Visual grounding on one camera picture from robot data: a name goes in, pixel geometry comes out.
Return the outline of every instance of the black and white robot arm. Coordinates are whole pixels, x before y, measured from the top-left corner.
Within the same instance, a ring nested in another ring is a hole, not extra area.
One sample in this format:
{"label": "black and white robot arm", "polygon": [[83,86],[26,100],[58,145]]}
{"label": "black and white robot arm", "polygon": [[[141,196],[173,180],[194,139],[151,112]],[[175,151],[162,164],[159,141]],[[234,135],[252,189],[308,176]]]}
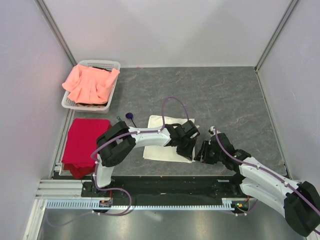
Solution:
{"label": "black and white robot arm", "polygon": [[[294,191],[297,190],[313,206],[320,209],[320,197],[312,184],[307,181],[301,183],[291,180],[272,171],[244,150],[235,149],[227,136],[219,132],[217,137],[222,149],[217,142],[214,128],[211,127],[209,132],[211,138],[202,143],[201,150],[194,158],[195,160],[204,164],[221,162],[227,169],[235,171],[239,176],[237,182],[239,192],[256,198],[275,209],[300,235],[308,236],[320,224],[319,215]],[[145,146],[177,147],[177,154],[192,160],[192,151],[199,135],[197,127],[190,120],[182,125],[166,124],[164,128],[162,126],[133,128],[120,121],[97,139],[97,146],[100,147],[109,140],[126,133],[128,135],[99,151],[96,176],[96,184],[99,188],[106,187],[111,183],[114,166],[121,163],[132,149]],[[241,162],[235,161],[223,150]]]}

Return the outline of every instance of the laundry basket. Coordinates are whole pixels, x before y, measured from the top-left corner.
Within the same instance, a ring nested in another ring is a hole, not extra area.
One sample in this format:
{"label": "laundry basket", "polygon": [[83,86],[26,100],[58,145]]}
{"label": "laundry basket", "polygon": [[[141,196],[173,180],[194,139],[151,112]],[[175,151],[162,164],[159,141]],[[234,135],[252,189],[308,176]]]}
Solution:
{"label": "laundry basket", "polygon": [[[120,70],[120,63],[117,61],[107,61],[107,60],[83,60],[79,62],[78,64],[86,66],[86,67],[98,67],[98,68],[104,68],[109,71],[112,69]],[[105,107],[85,107],[85,106],[76,106],[76,103],[74,101],[71,101],[68,98],[69,91],[65,91],[63,99],[62,99],[62,106],[66,109],[73,109],[77,112],[87,112],[87,113],[96,113],[96,114],[106,114],[109,112],[110,104],[112,97],[115,92],[116,84],[117,84],[118,77],[115,79],[113,83],[113,88],[111,91],[111,94],[109,96],[108,103]]]}

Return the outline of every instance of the wall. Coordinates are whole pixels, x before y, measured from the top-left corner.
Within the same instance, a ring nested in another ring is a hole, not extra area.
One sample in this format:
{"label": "wall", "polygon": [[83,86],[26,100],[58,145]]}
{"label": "wall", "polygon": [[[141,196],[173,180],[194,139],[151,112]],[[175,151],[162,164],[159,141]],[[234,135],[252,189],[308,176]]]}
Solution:
{"label": "wall", "polygon": [[20,240],[52,167],[71,65],[33,0],[2,1],[0,13],[0,236]]}
{"label": "wall", "polygon": [[75,59],[254,66],[290,0],[45,0]]}
{"label": "wall", "polygon": [[320,189],[320,1],[300,1],[260,70],[289,171]]}

